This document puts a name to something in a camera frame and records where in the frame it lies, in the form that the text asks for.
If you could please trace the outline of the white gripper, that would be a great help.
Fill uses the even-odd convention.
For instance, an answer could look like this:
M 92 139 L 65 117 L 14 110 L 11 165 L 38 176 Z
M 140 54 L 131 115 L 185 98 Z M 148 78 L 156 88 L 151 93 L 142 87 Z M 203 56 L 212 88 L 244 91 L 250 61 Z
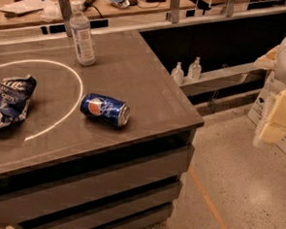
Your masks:
M 273 70 L 279 46 L 259 56 L 254 65 L 264 70 Z M 286 135 L 286 89 L 276 95 L 268 123 L 264 125 L 258 138 L 265 144 L 276 144 Z

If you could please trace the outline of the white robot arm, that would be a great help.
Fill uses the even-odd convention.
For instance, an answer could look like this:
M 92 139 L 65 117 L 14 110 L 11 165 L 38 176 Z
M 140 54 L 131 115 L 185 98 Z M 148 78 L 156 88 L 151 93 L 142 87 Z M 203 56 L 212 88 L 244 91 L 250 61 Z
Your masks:
M 258 57 L 256 67 L 270 70 L 276 81 L 282 82 L 281 91 L 271 91 L 265 98 L 264 111 L 257 125 L 254 143 L 278 144 L 286 135 L 286 37 L 279 45 Z

